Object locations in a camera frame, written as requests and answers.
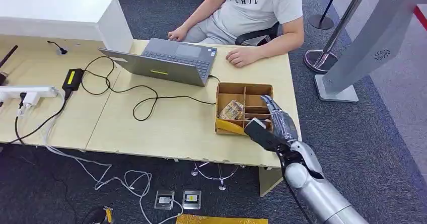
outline red stripe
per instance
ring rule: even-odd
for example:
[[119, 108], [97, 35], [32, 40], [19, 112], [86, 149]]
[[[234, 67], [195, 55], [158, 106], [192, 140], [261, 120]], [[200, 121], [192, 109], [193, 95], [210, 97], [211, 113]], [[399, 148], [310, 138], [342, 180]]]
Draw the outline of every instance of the red stripe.
[[418, 18], [418, 20], [421, 22], [421, 25], [424, 26], [425, 30], [427, 30], [427, 19], [425, 18], [425, 15], [422, 14], [418, 6], [415, 7], [414, 14]]

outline laptop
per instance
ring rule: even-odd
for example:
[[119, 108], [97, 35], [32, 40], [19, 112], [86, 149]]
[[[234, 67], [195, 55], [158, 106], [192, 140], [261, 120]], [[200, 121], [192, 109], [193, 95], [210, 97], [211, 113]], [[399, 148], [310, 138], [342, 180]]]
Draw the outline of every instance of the laptop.
[[142, 55], [99, 49], [132, 74], [204, 87], [217, 49], [152, 38]]

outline stanchion post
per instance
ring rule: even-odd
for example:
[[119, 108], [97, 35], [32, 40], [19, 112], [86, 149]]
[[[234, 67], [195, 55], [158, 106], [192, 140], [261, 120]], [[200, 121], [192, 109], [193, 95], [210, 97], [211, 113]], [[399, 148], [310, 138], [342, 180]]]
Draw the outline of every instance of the stanchion post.
[[345, 28], [348, 21], [358, 8], [361, 1], [362, 0], [351, 0], [347, 10], [345, 10], [344, 15], [342, 16], [323, 50], [310, 49], [306, 52], [304, 56], [304, 62], [310, 69], [318, 73], [327, 73], [338, 61], [338, 58], [331, 53], [332, 47], [338, 39], [339, 34]]
[[322, 15], [320, 14], [314, 14], [311, 15], [308, 18], [308, 22], [310, 23], [311, 26], [317, 28], [317, 29], [323, 29], [323, 30], [327, 30], [333, 27], [333, 21], [326, 16], [326, 14], [329, 11], [329, 8], [332, 5], [333, 0], [329, 0], [328, 6], [326, 6], [325, 11], [323, 12]]

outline office chair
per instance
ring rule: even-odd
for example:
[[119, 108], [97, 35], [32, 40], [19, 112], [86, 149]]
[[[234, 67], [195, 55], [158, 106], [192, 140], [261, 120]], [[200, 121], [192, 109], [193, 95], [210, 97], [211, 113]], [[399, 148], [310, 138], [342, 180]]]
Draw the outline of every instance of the office chair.
[[258, 30], [258, 31], [254, 31], [254, 32], [242, 34], [242, 35], [240, 35], [239, 37], [236, 38], [236, 41], [235, 41], [234, 44], [235, 45], [242, 45], [243, 42], [245, 42], [246, 40], [258, 38], [258, 37], [261, 37], [261, 36], [266, 36], [266, 37], [263, 40], [261, 40], [258, 43], [257, 46], [266, 44], [270, 40], [272, 40], [275, 37], [277, 37], [278, 28], [279, 28], [279, 22], [275, 23], [273, 25], [273, 27], [271, 27], [269, 29]]

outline white t-shirt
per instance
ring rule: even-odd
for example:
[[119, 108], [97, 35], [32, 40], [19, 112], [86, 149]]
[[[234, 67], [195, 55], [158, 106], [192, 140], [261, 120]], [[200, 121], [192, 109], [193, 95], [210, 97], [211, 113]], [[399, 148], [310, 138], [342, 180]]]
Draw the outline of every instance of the white t-shirt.
[[302, 0], [226, 0], [213, 19], [222, 30], [238, 37], [302, 15]]

